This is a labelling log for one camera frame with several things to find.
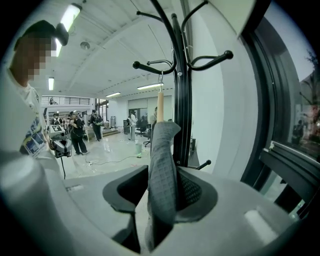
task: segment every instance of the railing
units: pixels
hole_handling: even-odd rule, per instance
[[[41,105],[89,105],[89,98],[42,96]]]

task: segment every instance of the wooden stick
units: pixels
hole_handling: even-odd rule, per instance
[[[156,122],[164,121],[164,93],[158,92],[158,109],[156,114]]]

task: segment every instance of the ceiling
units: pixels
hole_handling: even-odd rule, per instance
[[[40,20],[56,26],[71,3],[81,5],[82,11],[69,30],[68,45],[40,71],[31,82],[33,87],[43,95],[103,99],[116,92],[121,92],[116,97],[143,95],[137,87],[158,81],[158,75],[132,67],[134,61],[171,60],[171,40],[165,26],[136,15],[137,10],[156,15],[149,0],[47,0],[25,22],[21,33]],[[171,0],[159,3],[170,17]],[[90,49],[82,49],[81,42],[88,42]],[[156,68],[168,66],[159,64]],[[53,91],[48,90],[48,77],[54,77]],[[164,76],[163,83],[163,89],[172,90],[173,76]]]

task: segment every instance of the fluorescent light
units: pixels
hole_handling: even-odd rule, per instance
[[[148,88],[157,87],[157,86],[164,86],[164,84],[163,83],[155,83],[155,84],[150,84],[150,85],[146,85],[146,86],[140,86],[137,89],[143,90],[143,89],[148,89]]]
[[[107,95],[106,97],[112,97],[112,96],[115,96],[115,95],[118,95],[118,94],[120,94],[120,92],[116,92],[116,93],[113,93],[113,94]]]
[[[49,77],[48,82],[49,82],[49,91],[52,91],[54,89],[55,79],[53,77]]]
[[[66,11],[64,12],[62,19],[60,21],[60,23],[62,23],[66,29],[66,31],[69,31],[69,29],[72,26],[72,23],[74,22],[74,20],[76,19],[76,17],[79,15],[81,9],[76,6],[75,4],[70,4]],[[61,43],[59,42],[58,39],[55,39],[55,43],[56,43],[56,54],[55,56],[58,57],[62,48]]]

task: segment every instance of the dark pants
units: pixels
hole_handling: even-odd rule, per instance
[[[79,146],[80,146],[82,153],[87,153],[87,147],[86,147],[84,141],[82,140],[82,137],[71,138],[71,142],[74,147],[75,153],[80,154]]]
[[[93,125],[93,131],[98,141],[101,140],[101,129],[99,125]]]

